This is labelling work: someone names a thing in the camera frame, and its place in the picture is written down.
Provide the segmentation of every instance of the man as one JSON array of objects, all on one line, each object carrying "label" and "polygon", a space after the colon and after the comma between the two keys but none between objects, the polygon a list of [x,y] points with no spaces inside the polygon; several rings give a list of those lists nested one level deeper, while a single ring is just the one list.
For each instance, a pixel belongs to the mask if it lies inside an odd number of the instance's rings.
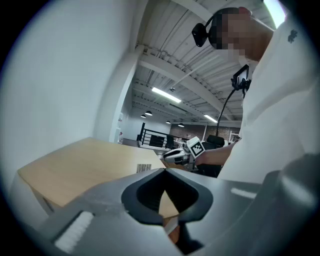
[{"label": "man", "polygon": [[216,49],[238,50],[258,65],[243,100],[241,140],[206,151],[196,165],[223,165],[219,179],[262,183],[319,153],[319,60],[302,27],[287,19],[273,31],[244,7],[218,11],[212,24]]}]

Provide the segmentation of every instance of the black railing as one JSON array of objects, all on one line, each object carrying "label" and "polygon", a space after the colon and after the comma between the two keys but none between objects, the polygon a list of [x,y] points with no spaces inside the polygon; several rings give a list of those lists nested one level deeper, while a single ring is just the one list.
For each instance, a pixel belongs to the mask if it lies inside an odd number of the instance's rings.
[{"label": "black railing", "polygon": [[142,145],[149,145],[158,148],[178,148],[179,144],[174,141],[174,138],[182,139],[186,142],[186,138],[181,138],[171,134],[159,132],[156,130],[145,129],[145,123],[142,124],[140,134],[138,135],[138,141],[141,141]]}]

